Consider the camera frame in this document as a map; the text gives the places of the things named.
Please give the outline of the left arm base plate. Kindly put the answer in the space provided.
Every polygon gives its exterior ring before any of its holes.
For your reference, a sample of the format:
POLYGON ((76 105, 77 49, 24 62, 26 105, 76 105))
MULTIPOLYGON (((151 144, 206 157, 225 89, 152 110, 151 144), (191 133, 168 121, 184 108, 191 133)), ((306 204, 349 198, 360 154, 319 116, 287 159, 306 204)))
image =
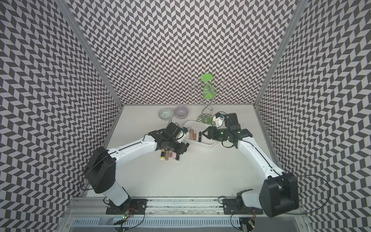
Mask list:
POLYGON ((116 206, 111 200, 108 203, 107 215, 124 215, 127 211, 131 211, 131 215, 144 215, 147 208, 148 200, 145 198, 134 198, 126 200, 122 205, 116 206))

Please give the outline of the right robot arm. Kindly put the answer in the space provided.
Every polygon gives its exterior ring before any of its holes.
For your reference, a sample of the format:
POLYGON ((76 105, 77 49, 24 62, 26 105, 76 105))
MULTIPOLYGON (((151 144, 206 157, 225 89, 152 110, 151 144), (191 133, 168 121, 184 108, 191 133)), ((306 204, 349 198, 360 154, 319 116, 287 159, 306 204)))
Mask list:
POLYGON ((270 218, 299 208, 298 179, 278 167, 259 148, 249 130, 209 126, 202 135, 221 143, 231 142, 233 147, 247 157, 258 180, 262 181, 257 190, 250 188, 237 193, 236 202, 239 208, 261 209, 270 218))

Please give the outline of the purple bowl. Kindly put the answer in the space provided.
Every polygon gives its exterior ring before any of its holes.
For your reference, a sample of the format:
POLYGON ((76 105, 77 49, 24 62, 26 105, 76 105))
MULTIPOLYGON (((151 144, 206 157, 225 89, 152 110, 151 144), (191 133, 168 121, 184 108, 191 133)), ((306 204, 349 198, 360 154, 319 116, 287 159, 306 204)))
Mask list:
POLYGON ((185 106, 179 106, 174 109, 174 115, 177 119, 185 119, 188 113, 189 110, 185 106))

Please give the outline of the aluminium front rail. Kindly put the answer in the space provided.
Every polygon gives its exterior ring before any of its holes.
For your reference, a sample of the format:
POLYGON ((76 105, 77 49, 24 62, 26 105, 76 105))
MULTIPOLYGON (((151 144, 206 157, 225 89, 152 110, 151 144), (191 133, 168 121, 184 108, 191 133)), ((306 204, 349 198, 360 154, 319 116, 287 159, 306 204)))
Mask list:
MULTIPOLYGON (((141 197, 134 197, 134 218, 159 217, 227 217, 223 200, 228 197, 146 197, 146 204, 139 204, 141 197)), ((73 198, 67 206, 64 218, 73 217, 121 217, 103 197, 73 198)))

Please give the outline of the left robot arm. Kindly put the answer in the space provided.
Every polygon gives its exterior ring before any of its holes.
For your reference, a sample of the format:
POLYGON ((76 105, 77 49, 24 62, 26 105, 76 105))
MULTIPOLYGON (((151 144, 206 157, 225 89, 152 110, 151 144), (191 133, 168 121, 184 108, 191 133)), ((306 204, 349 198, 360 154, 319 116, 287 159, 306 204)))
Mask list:
POLYGON ((84 176, 97 194, 103 194, 115 206, 122 206, 129 200, 129 194, 116 180, 116 169, 141 155, 157 150, 170 150, 177 157, 187 152, 189 143, 171 137, 165 130, 155 130, 130 144, 93 152, 84 169, 84 176))

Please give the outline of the gold black lipstick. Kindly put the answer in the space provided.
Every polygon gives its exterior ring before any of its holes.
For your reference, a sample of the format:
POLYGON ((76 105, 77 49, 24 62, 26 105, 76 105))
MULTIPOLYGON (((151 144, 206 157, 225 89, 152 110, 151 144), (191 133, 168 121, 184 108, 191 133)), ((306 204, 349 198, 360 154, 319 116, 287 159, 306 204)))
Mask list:
POLYGON ((164 160, 165 159, 165 154, 166 154, 166 150, 165 149, 162 149, 161 150, 161 155, 160 155, 160 159, 161 160, 164 160))

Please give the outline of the peach lipstick tube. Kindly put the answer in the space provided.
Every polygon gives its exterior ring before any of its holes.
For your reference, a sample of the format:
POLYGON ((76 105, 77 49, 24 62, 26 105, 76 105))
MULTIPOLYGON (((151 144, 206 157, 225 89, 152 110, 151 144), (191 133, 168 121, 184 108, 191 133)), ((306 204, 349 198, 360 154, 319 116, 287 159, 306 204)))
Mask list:
POLYGON ((189 139, 190 139, 190 140, 193 140, 193 137, 194 137, 194 130, 191 129, 191 130, 189 131, 189 139))

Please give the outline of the chrome jewelry stand green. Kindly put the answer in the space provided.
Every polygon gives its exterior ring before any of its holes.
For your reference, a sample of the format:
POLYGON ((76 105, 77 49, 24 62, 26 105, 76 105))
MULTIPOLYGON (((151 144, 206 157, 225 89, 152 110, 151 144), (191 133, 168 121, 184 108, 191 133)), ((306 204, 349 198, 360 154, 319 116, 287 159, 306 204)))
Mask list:
POLYGON ((201 76, 201 81, 204 83, 203 86, 203 110, 198 115, 196 121, 204 124, 208 124, 211 126, 215 126, 215 124, 212 122, 213 116, 216 113, 222 113, 226 114, 224 111, 218 111, 214 113, 214 109, 211 106, 214 99, 216 98, 216 90, 212 84, 213 75, 210 73, 205 73, 201 76))

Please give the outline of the white storage box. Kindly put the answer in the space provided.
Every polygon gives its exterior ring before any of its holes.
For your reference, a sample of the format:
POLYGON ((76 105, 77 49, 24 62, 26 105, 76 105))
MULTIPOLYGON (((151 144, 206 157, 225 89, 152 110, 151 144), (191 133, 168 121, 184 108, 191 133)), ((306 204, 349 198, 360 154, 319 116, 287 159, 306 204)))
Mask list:
POLYGON ((188 132, 182 138, 183 142, 190 143, 192 145, 198 145, 202 147, 212 147, 216 144, 216 141, 207 139, 202 132, 204 132, 209 125, 196 122, 196 121, 187 121, 184 124, 184 127, 188 129, 188 132))

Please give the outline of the green patterned bowl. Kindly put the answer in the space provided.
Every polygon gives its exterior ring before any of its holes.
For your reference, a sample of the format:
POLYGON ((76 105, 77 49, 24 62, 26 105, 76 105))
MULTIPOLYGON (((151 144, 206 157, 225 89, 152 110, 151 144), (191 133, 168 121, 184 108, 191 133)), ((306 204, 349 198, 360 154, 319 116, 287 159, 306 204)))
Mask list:
POLYGON ((158 117, 164 121, 171 120, 173 116, 174 116, 174 111, 169 107, 162 108, 158 112, 158 117))

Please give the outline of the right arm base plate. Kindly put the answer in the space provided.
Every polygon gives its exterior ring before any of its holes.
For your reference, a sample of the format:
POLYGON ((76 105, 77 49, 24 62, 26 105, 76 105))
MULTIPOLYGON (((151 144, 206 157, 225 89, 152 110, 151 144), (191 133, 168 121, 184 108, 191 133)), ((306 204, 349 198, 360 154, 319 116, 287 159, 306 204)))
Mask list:
POLYGON ((257 215, 264 214, 263 210, 254 207, 247 207, 241 200, 237 200, 236 198, 223 198, 221 203, 223 205, 225 215, 253 215, 253 213, 256 213, 257 215))

